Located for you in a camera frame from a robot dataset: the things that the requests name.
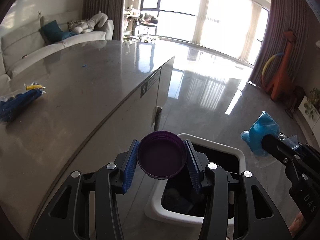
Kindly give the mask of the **light blue wrapper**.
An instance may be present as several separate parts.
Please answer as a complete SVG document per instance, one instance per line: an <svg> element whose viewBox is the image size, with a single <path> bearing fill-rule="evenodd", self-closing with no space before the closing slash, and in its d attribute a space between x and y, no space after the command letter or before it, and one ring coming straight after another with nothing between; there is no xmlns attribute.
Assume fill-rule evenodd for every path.
<svg viewBox="0 0 320 240"><path fill-rule="evenodd" d="M243 131L240 137L247 143L255 156L267 157L269 153L262 146L263 137L266 135L276 137L276 139L279 139L293 150L298 148L297 136L287 137L281 133L279 125L266 111L263 111L251 128L248 131Z"/></svg>

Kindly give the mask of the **purple plastic lid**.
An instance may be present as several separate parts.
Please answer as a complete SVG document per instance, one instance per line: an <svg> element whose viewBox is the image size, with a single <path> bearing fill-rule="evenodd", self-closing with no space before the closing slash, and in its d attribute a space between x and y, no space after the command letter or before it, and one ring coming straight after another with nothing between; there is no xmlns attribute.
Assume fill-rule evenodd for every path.
<svg viewBox="0 0 320 240"><path fill-rule="evenodd" d="M176 176L185 166L186 159L183 140L169 131L152 132L138 146L137 161L153 179L166 180Z"/></svg>

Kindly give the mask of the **blue cloth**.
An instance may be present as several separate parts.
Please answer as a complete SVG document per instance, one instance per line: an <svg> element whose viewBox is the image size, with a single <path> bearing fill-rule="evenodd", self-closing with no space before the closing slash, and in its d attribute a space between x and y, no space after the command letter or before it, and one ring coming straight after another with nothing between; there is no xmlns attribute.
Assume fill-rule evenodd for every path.
<svg viewBox="0 0 320 240"><path fill-rule="evenodd" d="M1 95L1 124L13 122L32 102L46 93L46 87L38 82Z"/></svg>

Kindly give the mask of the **white trash bin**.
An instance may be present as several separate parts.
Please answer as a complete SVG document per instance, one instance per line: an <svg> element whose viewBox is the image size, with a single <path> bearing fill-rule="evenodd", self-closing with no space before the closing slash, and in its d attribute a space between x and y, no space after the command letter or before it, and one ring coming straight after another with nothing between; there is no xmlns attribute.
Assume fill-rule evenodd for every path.
<svg viewBox="0 0 320 240"><path fill-rule="evenodd" d="M203 222L207 197L204 192L203 159L227 172L246 169L245 156L239 149L186 133L178 135L187 148L185 167L174 177L155 182L145 206L147 217L163 223L199 227Z"/></svg>

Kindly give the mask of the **white tv cabinet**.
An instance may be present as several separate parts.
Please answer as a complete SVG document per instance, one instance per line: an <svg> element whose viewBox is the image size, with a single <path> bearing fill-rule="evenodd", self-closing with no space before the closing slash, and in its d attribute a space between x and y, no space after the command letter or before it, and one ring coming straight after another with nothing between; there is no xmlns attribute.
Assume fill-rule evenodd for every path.
<svg viewBox="0 0 320 240"><path fill-rule="evenodd" d="M306 96L304 96L298 109L311 129L311 135L319 145L319 112Z"/></svg>

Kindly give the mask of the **green potted plant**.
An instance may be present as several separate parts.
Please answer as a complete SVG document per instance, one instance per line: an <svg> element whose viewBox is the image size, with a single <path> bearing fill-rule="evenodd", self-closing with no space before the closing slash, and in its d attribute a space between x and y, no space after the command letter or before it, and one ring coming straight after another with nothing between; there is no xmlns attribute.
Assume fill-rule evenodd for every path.
<svg viewBox="0 0 320 240"><path fill-rule="evenodd" d="M316 113L319 113L319 96L320 91L318 88L313 88L310 91L310 96L307 98L306 102L304 103L305 107L305 114L312 118L316 115Z"/></svg>

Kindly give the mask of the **orange giraffe statue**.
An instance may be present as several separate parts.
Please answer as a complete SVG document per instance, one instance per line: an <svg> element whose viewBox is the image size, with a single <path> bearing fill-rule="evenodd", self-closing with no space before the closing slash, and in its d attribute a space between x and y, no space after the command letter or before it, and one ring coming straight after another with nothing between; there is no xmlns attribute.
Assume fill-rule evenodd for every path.
<svg viewBox="0 0 320 240"><path fill-rule="evenodd" d="M293 91L293 83L287 71L291 59L291 52L297 42L297 36L292 29L285 31L284 36L286 37L284 55L281 59L278 70L265 88L266 93L270 94L273 101L277 101L281 95L289 95Z"/></svg>

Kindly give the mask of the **brown curtain right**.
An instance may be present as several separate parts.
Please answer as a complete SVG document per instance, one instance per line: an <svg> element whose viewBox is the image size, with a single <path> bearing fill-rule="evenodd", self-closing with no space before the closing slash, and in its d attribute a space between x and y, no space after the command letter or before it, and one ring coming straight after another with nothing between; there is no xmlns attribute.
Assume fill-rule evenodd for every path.
<svg viewBox="0 0 320 240"><path fill-rule="evenodd" d="M299 72L309 30L309 16L312 11L305 0L271 0L264 40L255 62L249 82L262 87L261 74L264 64L274 54L284 51L286 38L284 32L291 29L297 42L291 51L292 63L287 70L294 80Z"/></svg>

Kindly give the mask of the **brown curtain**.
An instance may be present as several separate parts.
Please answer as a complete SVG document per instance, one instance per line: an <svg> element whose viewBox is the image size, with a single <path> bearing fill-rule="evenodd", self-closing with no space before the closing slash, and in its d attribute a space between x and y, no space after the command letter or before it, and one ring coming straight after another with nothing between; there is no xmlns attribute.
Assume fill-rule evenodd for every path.
<svg viewBox="0 0 320 240"><path fill-rule="evenodd" d="M113 21L113 39L120 40L122 35L124 0L84 0L82 6L83 18L91 18L99 11Z"/></svg>
<svg viewBox="0 0 320 240"><path fill-rule="evenodd" d="M264 40L255 62L249 82L262 87L261 74L264 64L274 54L284 51L286 38L284 32L291 29L297 42L291 51L292 63L287 70L294 80L299 72L309 30L309 16L312 11L305 0L271 0Z"/></svg>

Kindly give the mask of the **black office chair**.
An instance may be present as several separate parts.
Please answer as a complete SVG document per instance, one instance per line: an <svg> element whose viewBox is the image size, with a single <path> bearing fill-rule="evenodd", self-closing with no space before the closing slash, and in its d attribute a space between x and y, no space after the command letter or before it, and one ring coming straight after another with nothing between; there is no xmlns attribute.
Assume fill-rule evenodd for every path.
<svg viewBox="0 0 320 240"><path fill-rule="evenodd" d="M155 28L157 27L158 24L158 19L155 16L151 16L150 14L140 14L138 17L138 20L136 21L137 24L140 26L142 25L143 27L146 27L146 35L141 38L141 40L144 43L149 43L153 41L153 38L149 35L149 30L150 28Z"/></svg>

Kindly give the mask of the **light grey sofa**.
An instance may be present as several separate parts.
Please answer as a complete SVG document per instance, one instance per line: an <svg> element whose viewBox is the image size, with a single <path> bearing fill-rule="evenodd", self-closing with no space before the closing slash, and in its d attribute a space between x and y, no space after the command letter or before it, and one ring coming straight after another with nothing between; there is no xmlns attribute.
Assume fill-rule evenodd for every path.
<svg viewBox="0 0 320 240"><path fill-rule="evenodd" d="M50 43L41 28L54 20L62 31L69 31L67 23L81 18L77 10L42 16L1 37L1 88L22 71L53 53L80 43L110 41L113 37L114 24L108 18L102 28L95 27L90 33L76 34L63 41Z"/></svg>

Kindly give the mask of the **teal cushion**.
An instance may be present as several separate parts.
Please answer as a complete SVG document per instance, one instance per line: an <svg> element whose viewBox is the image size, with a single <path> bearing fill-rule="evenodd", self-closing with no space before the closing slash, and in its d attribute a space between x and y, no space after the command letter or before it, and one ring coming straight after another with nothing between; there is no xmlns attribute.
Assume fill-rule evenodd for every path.
<svg viewBox="0 0 320 240"><path fill-rule="evenodd" d="M70 31L62 31L56 20L44 25L41 31L50 43L60 42L76 35L76 33Z"/></svg>

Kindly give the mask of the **white plush toy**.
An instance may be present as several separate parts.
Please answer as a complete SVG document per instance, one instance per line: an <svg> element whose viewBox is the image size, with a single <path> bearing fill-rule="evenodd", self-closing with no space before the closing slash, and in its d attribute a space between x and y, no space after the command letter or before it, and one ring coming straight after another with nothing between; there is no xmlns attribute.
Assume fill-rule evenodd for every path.
<svg viewBox="0 0 320 240"><path fill-rule="evenodd" d="M75 27L71 32L76 34L84 34L92 32L95 27L102 28L104 24L107 22L108 16L102 12L95 14L89 20L86 20L85 23Z"/></svg>

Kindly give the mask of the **black white patterned cushion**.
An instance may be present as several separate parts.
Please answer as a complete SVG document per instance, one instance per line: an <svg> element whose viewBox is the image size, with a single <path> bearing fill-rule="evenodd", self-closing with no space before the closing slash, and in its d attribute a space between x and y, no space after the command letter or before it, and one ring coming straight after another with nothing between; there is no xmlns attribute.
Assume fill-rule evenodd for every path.
<svg viewBox="0 0 320 240"><path fill-rule="evenodd" d="M75 27L85 23L86 20L72 20L67 23L69 31L72 31Z"/></svg>

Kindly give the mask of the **brown curtain left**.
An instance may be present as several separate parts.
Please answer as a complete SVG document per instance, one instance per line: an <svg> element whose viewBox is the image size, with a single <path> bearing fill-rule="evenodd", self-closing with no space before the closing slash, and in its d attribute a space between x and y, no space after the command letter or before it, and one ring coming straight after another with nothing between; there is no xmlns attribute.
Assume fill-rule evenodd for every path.
<svg viewBox="0 0 320 240"><path fill-rule="evenodd" d="M124 0L84 0L82 6L83 18L91 18L99 11L113 21L113 39L120 40L122 35Z"/></svg>

